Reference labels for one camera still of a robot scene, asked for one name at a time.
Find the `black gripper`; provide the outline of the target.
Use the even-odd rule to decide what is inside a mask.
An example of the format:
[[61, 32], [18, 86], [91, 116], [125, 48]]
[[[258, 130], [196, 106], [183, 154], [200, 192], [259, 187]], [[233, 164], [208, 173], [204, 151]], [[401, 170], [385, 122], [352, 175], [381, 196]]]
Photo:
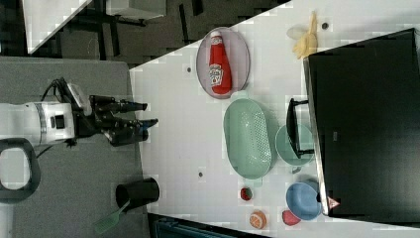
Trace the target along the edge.
[[65, 140], [69, 147], [75, 146], [78, 139], [96, 134], [103, 134], [114, 147], [138, 143], [139, 135], [148, 135], [148, 130], [158, 122], [158, 119], [123, 119], [117, 116], [118, 113], [145, 111], [147, 103], [101, 95], [89, 95], [87, 102], [83, 103], [76, 96], [76, 91], [70, 90], [70, 84], [64, 78], [59, 80], [59, 101], [71, 107], [74, 137]]

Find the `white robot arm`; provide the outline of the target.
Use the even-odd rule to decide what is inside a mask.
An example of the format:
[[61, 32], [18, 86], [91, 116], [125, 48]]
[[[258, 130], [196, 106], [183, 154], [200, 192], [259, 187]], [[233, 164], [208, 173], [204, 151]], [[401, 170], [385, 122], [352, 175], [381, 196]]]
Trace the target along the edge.
[[146, 103], [112, 96], [83, 94], [78, 85], [64, 78], [46, 89], [54, 101], [45, 98], [23, 104], [1, 105], [1, 201], [18, 203], [30, 197], [41, 182], [40, 154], [65, 143], [69, 147], [82, 138], [104, 135], [114, 147], [143, 142], [156, 119], [124, 119], [120, 113], [146, 110]]

